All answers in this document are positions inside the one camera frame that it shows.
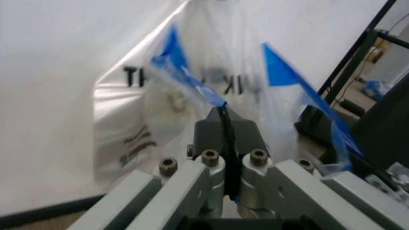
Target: blue plastic strip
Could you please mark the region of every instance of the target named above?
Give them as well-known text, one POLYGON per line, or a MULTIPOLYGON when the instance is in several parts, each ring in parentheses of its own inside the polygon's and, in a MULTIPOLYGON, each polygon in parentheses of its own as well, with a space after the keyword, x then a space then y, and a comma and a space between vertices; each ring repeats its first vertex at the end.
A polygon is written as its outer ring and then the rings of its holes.
POLYGON ((332 132, 332 144, 337 151, 342 151, 339 148, 343 146, 348 147, 349 150, 362 155, 359 151, 355 141, 348 132, 346 125, 338 119, 331 107, 315 92, 315 90, 306 82, 293 68, 291 68, 273 49, 267 44, 263 43, 267 74, 270 86, 293 85, 300 84, 310 98, 317 104, 317 106, 335 122, 340 134, 335 135, 332 132))
POLYGON ((177 82, 198 94, 213 106, 222 106, 225 100, 215 91, 192 76, 189 64, 179 42, 176 25, 172 25, 163 52, 151 60, 152 64, 164 69, 177 82))

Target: blue object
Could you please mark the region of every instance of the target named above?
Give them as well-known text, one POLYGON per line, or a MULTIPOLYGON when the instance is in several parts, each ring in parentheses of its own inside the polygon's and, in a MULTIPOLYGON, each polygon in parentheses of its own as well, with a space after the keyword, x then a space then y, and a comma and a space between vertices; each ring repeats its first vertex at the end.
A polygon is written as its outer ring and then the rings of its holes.
POLYGON ((192 75, 178 38, 176 25, 173 24, 170 28, 163 52, 159 56, 154 56, 151 62, 155 67, 164 69, 170 77, 185 85, 190 91, 213 106, 222 106, 225 103, 225 100, 218 93, 192 75))
POLYGON ((315 92, 315 90, 294 70, 292 69, 273 49, 267 44, 262 44, 265 61, 267 65, 267 77, 270 86, 283 86, 299 84, 318 108, 323 111, 331 120, 331 139, 334 149, 338 153, 339 160, 345 159, 349 162, 348 151, 362 156, 355 141, 348 132, 346 125, 339 120, 330 106, 315 92))
POLYGON ((361 92, 376 101, 380 101, 384 97, 386 90, 380 81, 369 80, 361 88, 361 92))

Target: clear plastic bag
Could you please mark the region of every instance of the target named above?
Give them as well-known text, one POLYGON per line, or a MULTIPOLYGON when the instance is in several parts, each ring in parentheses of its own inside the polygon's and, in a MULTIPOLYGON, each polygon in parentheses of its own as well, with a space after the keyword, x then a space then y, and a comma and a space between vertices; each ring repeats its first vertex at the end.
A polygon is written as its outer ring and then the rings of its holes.
MULTIPOLYGON (((294 122, 306 104, 318 106, 333 119, 339 161, 322 168, 349 168, 348 151, 359 150, 347 130, 308 83, 256 39, 242 7, 185 1, 128 57, 143 67, 145 86, 121 88, 117 101, 96 97, 97 177, 109 183, 134 168, 150 172, 164 156, 181 161, 195 122, 225 102, 256 122, 275 163, 300 155, 294 122)), ((97 86, 95 95, 102 95, 103 82, 97 86)))

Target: black wire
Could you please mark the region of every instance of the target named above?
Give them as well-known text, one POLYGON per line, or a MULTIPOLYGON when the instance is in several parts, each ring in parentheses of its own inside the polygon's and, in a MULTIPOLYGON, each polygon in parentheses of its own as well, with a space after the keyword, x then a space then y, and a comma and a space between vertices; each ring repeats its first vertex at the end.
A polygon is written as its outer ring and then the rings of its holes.
MULTIPOLYGON (((406 17, 408 17, 409 16, 409 13, 407 13, 407 14, 405 14, 405 16, 403 16, 402 18, 400 18, 389 30, 388 30, 388 33, 390 33, 394 28, 395 28, 395 26, 397 26, 402 20, 404 20, 406 17)), ((379 43, 379 45, 377 46, 377 47, 375 47, 375 49, 373 49, 368 55, 367 55, 367 57, 368 56, 370 56, 371 54, 373 54, 374 52, 375 52, 375 50, 377 50, 381 45, 382 45, 382 43, 384 42, 384 39, 382 39, 382 41, 379 43)), ((364 64, 362 64, 362 68, 361 68, 361 70, 359 71, 359 73, 356 75, 356 77, 351 81, 351 82, 349 82, 348 83, 348 85, 345 87, 345 89, 344 89, 344 91, 342 92, 342 94, 341 94, 341 97, 339 98, 339 99, 334 99, 335 100, 335 103, 332 105, 332 108, 334 108, 334 106, 335 106, 335 104, 336 103, 339 103, 340 101, 341 101, 341 99, 344 97, 344 95, 345 95, 345 92, 347 91, 347 89, 348 89, 348 87, 352 84, 352 82, 354 82, 355 80, 357 80, 358 78, 359 78, 359 76, 361 75, 361 73, 362 73, 362 71, 364 70, 364 68, 365 68, 365 64, 368 62, 368 58, 366 58, 366 60, 364 61, 364 64)))

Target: metal bolt head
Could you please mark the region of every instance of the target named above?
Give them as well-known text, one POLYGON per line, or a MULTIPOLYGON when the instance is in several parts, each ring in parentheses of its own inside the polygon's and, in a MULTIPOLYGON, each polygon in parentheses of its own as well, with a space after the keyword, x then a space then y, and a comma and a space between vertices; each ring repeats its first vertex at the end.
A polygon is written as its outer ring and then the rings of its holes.
POLYGON ((298 164, 303 167, 305 170, 307 170, 309 173, 313 173, 314 171, 314 165, 307 159, 299 159, 298 164))
POLYGON ((267 163, 268 154, 262 149, 253 149, 250 152, 250 162, 255 166, 264 166, 267 163))
POLYGON ((166 157, 159 163, 159 172, 162 176, 172 176, 178 169, 178 162, 172 157, 166 157))
POLYGON ((202 163, 213 167, 219 164, 219 153, 216 150, 206 149, 202 152, 202 163))

